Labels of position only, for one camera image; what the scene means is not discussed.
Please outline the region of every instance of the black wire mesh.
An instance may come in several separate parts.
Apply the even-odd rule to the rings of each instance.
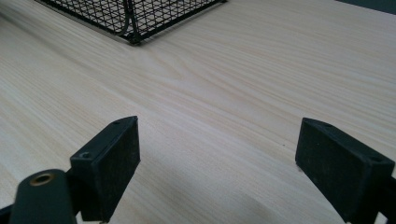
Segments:
[[[36,0],[137,43],[224,0]]]

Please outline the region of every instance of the wire basket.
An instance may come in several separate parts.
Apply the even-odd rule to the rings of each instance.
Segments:
[[[132,44],[226,0],[36,0]]]

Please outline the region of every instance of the screw hole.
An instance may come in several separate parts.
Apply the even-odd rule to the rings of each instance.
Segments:
[[[89,158],[91,156],[91,154],[89,152],[83,152],[83,153],[79,154],[79,156],[81,158]]]
[[[42,185],[48,184],[54,177],[55,177],[55,175],[51,174],[51,173],[38,175],[38,176],[35,176],[30,181],[30,185],[32,185],[34,187],[42,186]]]

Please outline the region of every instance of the wood grain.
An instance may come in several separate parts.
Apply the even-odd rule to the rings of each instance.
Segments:
[[[142,162],[111,223],[343,223],[295,165],[301,119],[396,160],[395,40],[370,9],[230,0],[135,48],[0,0],[0,206],[137,115]]]

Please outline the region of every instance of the wooden table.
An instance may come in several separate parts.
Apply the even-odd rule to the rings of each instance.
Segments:
[[[394,15],[230,0],[132,47],[0,0],[0,206],[137,115],[142,161],[111,223],[343,223],[295,165],[301,120],[396,160],[395,102]]]

